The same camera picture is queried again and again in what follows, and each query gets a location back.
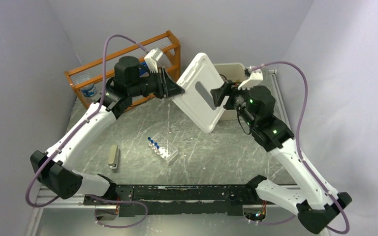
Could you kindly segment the white bin lid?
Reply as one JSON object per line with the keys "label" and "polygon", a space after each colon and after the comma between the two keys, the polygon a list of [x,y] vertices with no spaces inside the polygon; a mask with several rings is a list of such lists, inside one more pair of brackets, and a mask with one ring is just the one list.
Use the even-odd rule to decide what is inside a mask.
{"label": "white bin lid", "polygon": [[182,73],[177,84],[185,90],[185,93],[174,96],[171,100],[204,133],[212,132],[224,113],[224,107],[214,104],[210,91],[220,88],[224,80],[207,54],[198,53]]}

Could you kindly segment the clear plastic bag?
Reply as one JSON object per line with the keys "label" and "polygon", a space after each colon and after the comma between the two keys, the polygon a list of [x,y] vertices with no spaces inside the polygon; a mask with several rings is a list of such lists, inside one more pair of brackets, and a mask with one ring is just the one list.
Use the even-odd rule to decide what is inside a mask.
{"label": "clear plastic bag", "polygon": [[151,136],[151,138],[159,145],[159,153],[155,154],[166,163],[171,162],[179,153],[178,149],[162,134],[157,133],[154,136]]}

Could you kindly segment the blue capped pins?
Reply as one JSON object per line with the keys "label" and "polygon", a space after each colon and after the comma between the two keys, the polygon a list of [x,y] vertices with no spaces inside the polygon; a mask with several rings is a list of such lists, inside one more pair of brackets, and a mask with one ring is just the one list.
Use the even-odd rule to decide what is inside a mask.
{"label": "blue capped pins", "polygon": [[159,145],[157,142],[155,142],[151,137],[148,137],[148,142],[149,142],[149,146],[150,148],[155,152],[155,153],[159,153]]}

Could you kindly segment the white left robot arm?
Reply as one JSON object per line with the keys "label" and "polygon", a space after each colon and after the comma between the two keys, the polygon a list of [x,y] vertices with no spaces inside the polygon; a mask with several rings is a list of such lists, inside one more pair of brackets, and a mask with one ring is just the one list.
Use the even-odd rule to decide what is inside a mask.
{"label": "white left robot arm", "polygon": [[55,145],[45,152],[35,151],[31,164],[36,179],[56,194],[68,199],[75,194],[94,195],[103,203],[117,199],[116,183],[103,175],[89,175],[74,169],[84,148],[114,123],[133,104],[133,98],[153,95],[159,99],[183,94],[185,90],[165,68],[150,71],[132,56],[119,59],[114,75],[89,106],[85,115]]}

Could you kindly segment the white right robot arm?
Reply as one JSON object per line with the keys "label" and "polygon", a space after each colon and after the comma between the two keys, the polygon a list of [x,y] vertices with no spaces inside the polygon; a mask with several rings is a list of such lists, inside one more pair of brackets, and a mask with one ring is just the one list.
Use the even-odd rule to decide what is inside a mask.
{"label": "white right robot arm", "polygon": [[274,203],[293,213],[309,232],[319,234],[337,215],[345,215],[351,196],[330,185],[306,158],[290,128],[274,115],[276,99],[267,87],[239,90],[236,86],[225,81],[212,89],[214,105],[235,110],[237,118],[248,125],[246,133],[284,166],[299,187],[288,189],[256,176],[246,185],[247,200]]}

